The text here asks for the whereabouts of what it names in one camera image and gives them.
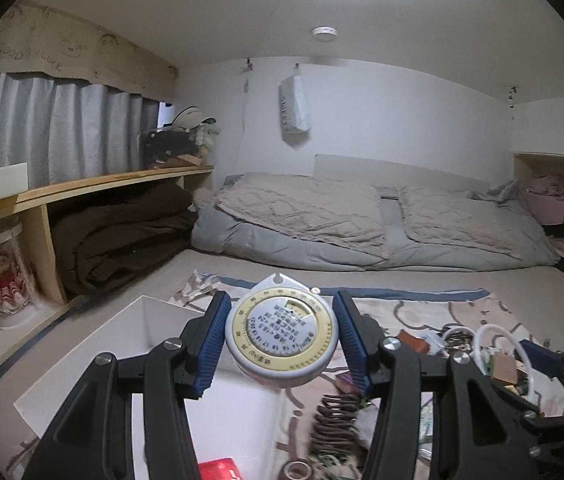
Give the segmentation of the red disposable gloves packet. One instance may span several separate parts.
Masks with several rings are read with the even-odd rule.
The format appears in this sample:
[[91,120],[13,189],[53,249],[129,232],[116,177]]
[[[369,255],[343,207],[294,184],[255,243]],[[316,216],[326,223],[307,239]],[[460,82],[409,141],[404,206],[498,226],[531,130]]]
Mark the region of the red disposable gloves packet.
[[230,457],[218,458],[199,463],[198,471],[202,480],[242,480],[238,465]]

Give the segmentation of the round yellow tape measure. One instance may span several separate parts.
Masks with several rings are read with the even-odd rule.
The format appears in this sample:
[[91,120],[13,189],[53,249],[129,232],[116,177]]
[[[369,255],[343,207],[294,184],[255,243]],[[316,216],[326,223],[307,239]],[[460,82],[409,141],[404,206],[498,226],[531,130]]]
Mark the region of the round yellow tape measure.
[[320,292],[275,273],[231,308],[224,341],[246,376],[266,386],[294,388],[317,378],[331,362],[338,322]]

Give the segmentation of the brown soap box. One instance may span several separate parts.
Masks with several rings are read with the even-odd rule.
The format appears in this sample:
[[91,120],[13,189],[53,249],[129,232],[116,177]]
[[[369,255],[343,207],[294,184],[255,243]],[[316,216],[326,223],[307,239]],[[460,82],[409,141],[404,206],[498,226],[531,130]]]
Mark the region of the brown soap box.
[[494,354],[490,361],[490,377],[495,379],[496,382],[502,382],[505,385],[516,385],[516,359],[503,353]]

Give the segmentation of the white bowl of clips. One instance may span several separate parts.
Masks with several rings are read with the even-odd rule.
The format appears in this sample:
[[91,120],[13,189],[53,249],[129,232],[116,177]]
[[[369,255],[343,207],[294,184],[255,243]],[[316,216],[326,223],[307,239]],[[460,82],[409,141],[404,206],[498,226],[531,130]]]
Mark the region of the white bowl of clips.
[[475,332],[466,326],[446,327],[441,333],[442,352],[451,356],[460,351],[471,354],[474,350]]

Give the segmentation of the brown coiled hair clip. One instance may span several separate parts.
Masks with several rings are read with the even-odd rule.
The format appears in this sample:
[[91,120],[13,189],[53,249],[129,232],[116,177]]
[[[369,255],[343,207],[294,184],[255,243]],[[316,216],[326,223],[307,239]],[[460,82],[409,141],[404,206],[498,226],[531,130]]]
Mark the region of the brown coiled hair clip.
[[345,458],[358,452],[357,416],[361,398],[355,393],[325,394],[314,412],[308,453]]

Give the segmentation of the white cardboard shoe box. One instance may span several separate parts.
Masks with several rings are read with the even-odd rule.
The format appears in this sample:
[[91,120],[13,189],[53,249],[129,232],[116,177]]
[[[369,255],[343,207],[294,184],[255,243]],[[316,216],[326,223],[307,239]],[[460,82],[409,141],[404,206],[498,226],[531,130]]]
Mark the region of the white cardboard shoe box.
[[197,479],[220,458],[271,478],[282,396],[231,359],[231,307],[141,297],[77,344],[15,404],[39,438],[25,478]]

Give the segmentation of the patterned pink white blanket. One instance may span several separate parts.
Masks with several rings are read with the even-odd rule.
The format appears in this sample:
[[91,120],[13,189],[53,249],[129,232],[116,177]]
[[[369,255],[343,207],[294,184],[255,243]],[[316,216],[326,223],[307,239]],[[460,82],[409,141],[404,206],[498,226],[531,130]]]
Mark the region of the patterned pink white blanket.
[[310,382],[336,349],[368,399],[379,400],[368,479],[408,479],[419,452],[420,399],[434,401],[439,479],[564,479],[564,417],[542,418],[495,385],[472,358],[424,356],[361,313],[352,294],[325,302],[302,284],[268,278],[238,304],[216,292],[184,312],[140,356],[95,356],[49,422],[28,479],[130,479],[131,402],[143,399],[144,452],[153,479],[200,474],[186,404],[201,399],[224,353],[268,385]]

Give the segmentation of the pink clothes pile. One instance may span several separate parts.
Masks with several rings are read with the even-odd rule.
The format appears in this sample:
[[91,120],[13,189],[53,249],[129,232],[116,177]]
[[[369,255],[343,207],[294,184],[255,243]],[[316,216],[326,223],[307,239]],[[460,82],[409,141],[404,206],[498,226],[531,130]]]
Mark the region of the pink clothes pile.
[[548,174],[532,179],[523,188],[524,201],[542,226],[564,222],[564,176]]

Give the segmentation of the doll in red dress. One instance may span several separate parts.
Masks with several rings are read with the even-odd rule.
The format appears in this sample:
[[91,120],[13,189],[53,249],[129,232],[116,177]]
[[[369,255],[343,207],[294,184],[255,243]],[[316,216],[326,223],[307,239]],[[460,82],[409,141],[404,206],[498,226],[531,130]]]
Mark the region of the doll in red dress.
[[0,254],[0,315],[12,315],[31,301],[26,278],[17,262]]

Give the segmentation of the right beige quilted pillow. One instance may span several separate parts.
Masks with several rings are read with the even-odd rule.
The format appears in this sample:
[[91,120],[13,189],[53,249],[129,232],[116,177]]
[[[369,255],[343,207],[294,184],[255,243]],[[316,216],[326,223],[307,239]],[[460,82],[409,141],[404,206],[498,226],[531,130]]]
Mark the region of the right beige quilted pillow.
[[424,244],[495,252],[515,259],[548,247],[535,220],[488,200],[473,200],[438,188],[402,186],[397,190],[404,232]]

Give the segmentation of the beige quilted pillow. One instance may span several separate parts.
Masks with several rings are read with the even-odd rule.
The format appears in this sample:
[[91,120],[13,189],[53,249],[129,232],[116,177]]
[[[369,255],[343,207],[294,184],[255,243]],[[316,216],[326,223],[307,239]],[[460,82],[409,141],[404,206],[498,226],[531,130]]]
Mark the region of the beige quilted pillow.
[[371,185],[288,174],[243,174],[217,195],[235,219],[280,234],[383,257],[381,195]]
[[548,247],[535,220],[488,200],[473,200],[438,188],[402,186],[397,190],[404,232],[424,244],[495,252],[515,259]]

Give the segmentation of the dark brown folded blanket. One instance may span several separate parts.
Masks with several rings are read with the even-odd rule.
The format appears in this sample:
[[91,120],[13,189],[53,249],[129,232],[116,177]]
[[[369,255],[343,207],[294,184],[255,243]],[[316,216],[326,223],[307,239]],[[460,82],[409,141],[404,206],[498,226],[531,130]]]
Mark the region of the dark brown folded blanket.
[[58,277],[74,295],[103,295],[191,245],[193,195],[174,180],[84,194],[50,206]]

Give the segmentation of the wooden shelf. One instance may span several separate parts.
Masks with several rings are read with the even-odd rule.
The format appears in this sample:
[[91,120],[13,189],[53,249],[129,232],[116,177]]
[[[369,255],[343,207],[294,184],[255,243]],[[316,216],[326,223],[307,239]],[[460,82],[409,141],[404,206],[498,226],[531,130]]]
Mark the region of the wooden shelf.
[[0,366],[82,296],[114,292],[191,245],[194,190],[212,167],[110,174],[0,198],[0,245],[14,234],[42,299],[0,318]]

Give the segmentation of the left beige quilted pillow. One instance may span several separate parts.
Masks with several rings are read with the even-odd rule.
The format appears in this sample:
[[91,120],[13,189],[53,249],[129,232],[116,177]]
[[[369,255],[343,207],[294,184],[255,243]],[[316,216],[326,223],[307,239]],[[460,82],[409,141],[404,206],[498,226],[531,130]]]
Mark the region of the left beige quilted pillow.
[[381,195],[371,185],[288,174],[243,174],[217,195],[235,219],[280,234],[383,257]]

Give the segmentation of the white hanging bag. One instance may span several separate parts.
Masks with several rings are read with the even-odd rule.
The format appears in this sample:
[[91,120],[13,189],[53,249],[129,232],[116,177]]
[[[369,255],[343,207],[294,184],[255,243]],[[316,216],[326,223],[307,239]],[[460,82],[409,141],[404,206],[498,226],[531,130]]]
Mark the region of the white hanging bag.
[[279,84],[280,121],[284,134],[310,133],[311,121],[303,79],[289,76]]

